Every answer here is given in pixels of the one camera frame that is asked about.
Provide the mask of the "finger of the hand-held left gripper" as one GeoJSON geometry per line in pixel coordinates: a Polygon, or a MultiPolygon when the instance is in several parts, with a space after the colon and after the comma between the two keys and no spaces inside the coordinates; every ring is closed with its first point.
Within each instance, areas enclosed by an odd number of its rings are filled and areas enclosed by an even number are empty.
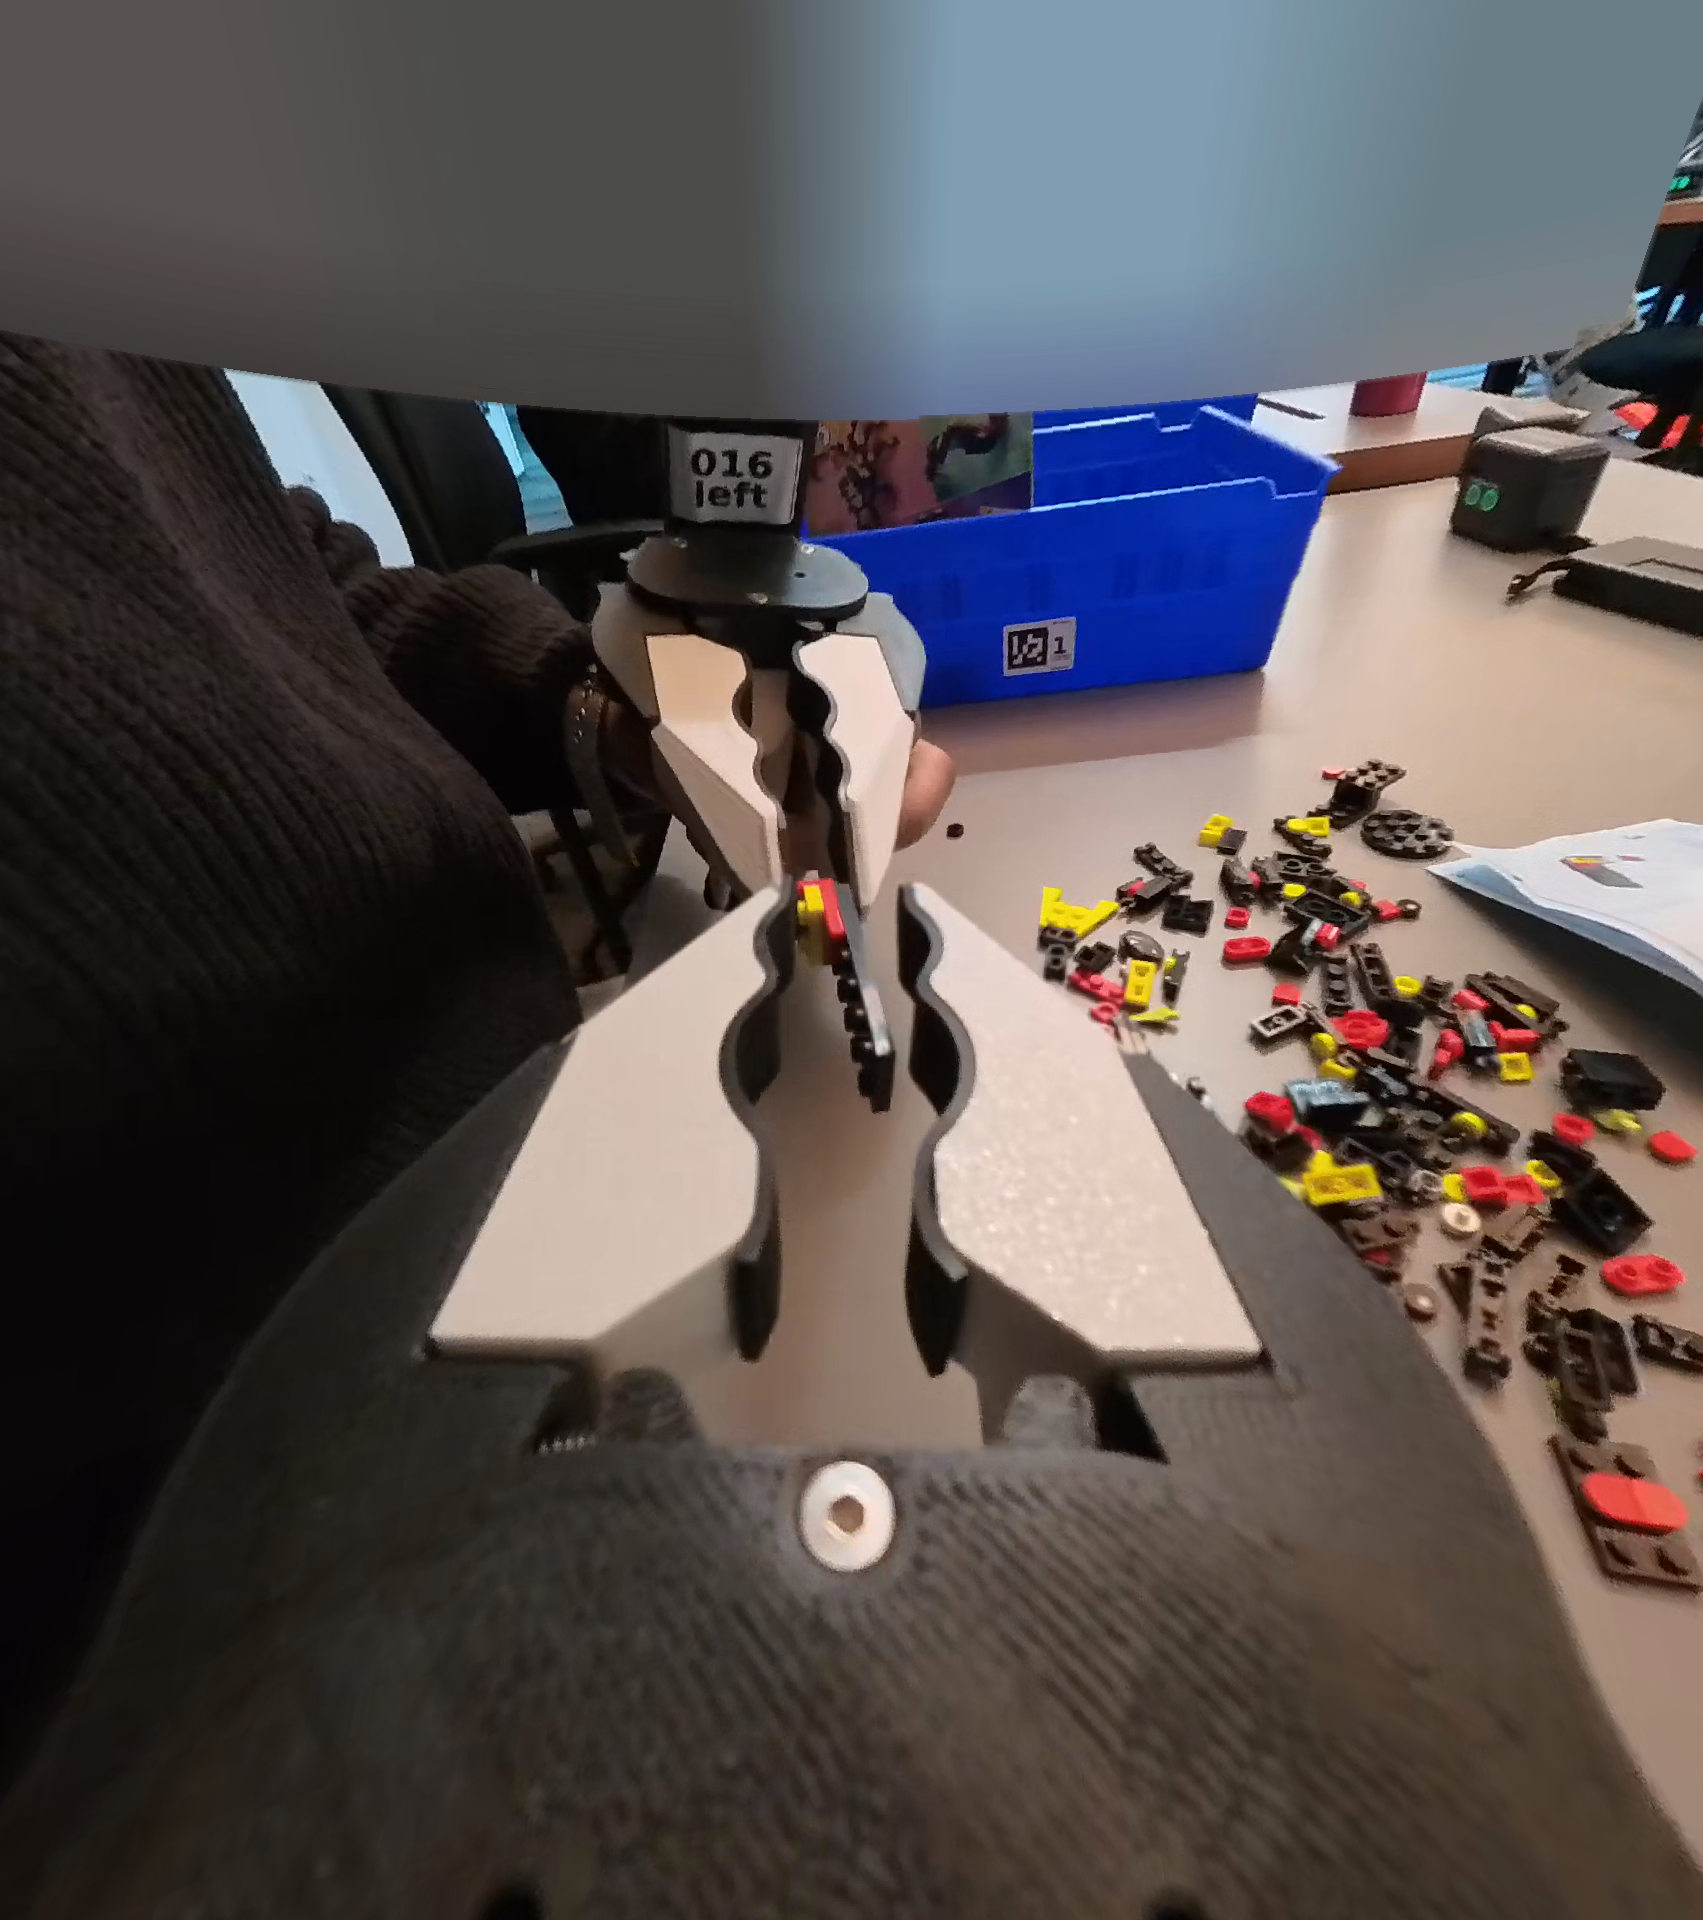
{"type": "Polygon", "coordinates": [[[816,636],[792,651],[791,698],[811,744],[832,869],[876,905],[898,851],[914,715],[876,636],[816,636]]]}
{"type": "Polygon", "coordinates": [[[648,636],[659,707],[652,747],[732,887],[759,895],[785,879],[783,813],[742,718],[747,658],[698,634],[648,636]]]}

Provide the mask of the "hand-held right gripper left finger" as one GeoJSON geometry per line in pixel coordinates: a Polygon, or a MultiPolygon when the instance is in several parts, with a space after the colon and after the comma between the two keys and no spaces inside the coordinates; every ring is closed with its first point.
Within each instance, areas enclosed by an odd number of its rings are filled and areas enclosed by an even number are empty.
{"type": "Polygon", "coordinates": [[[434,1353],[598,1382],[766,1354],[783,1235],[759,1102],[792,966],[796,888],[780,880],[577,1031],[432,1324],[434,1353]]]}

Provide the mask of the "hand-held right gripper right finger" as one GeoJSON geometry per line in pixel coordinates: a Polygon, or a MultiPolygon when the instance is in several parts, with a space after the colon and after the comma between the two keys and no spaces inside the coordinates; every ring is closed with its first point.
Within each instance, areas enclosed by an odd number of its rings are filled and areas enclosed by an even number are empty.
{"type": "Polygon", "coordinates": [[[1164,1138],[1142,1071],[925,884],[899,888],[907,1073],[932,1121],[914,1161],[907,1323],[931,1374],[981,1411],[1034,1378],[1088,1396],[1267,1361],[1164,1138]]]}

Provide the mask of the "black beam lego assembly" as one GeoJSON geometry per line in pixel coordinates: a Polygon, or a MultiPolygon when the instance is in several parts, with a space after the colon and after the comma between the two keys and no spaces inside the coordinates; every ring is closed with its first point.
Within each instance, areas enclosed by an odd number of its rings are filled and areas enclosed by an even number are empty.
{"type": "Polygon", "coordinates": [[[885,1017],[869,927],[848,880],[805,876],[792,925],[799,955],[832,973],[842,1031],[858,1079],[858,1095],[873,1114],[885,1114],[895,1098],[895,1034],[885,1017]]]}

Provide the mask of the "pile of loose lego pieces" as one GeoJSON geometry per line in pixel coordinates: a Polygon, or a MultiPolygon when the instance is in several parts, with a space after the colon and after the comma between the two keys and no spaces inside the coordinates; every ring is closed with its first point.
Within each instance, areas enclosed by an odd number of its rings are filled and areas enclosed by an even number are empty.
{"type": "Polygon", "coordinates": [[[1051,979],[1132,1034],[1206,1029],[1253,1156],[1441,1316],[1460,1382],[1531,1400],[1598,1568],[1703,1585],[1703,999],[1434,876],[1401,769],[1178,824],[1116,770],[1045,791],[1051,979]]]}

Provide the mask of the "person's left hand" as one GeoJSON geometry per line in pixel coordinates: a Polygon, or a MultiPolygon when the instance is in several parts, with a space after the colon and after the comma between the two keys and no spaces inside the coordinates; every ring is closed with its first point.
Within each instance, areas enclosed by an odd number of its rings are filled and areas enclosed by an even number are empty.
{"type": "Polygon", "coordinates": [[[907,755],[902,810],[898,821],[898,851],[910,851],[940,821],[957,784],[954,761],[928,739],[916,739],[907,755]]]}

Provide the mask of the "colourful printed box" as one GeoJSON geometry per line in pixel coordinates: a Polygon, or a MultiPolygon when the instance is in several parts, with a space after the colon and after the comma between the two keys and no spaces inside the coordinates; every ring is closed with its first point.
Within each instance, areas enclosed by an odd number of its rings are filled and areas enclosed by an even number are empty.
{"type": "Polygon", "coordinates": [[[822,419],[805,492],[809,538],[1016,517],[1034,496],[1031,414],[822,419]]]}

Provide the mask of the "blue plastic bin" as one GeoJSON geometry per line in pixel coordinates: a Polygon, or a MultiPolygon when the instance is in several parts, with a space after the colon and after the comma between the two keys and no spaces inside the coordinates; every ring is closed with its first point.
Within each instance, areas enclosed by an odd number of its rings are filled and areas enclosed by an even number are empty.
{"type": "Polygon", "coordinates": [[[925,707],[1265,670],[1337,467],[1253,396],[1031,414],[1027,512],[816,538],[916,629],[925,707]]]}

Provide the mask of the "black box green logo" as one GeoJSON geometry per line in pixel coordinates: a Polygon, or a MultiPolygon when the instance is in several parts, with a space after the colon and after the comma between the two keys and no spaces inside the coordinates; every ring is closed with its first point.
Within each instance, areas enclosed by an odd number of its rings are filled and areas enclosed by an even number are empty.
{"type": "Polygon", "coordinates": [[[1501,554],[1578,551],[1607,463],[1611,445],[1583,434],[1490,430],[1461,458],[1448,532],[1501,554]]]}

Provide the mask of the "black flat case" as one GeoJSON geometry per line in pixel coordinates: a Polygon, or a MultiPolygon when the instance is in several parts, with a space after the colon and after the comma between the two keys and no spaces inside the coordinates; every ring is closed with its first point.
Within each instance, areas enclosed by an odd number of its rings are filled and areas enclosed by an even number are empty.
{"type": "Polygon", "coordinates": [[[1586,547],[1553,577],[1560,599],[1703,639],[1703,548],[1633,538],[1586,547]]]}

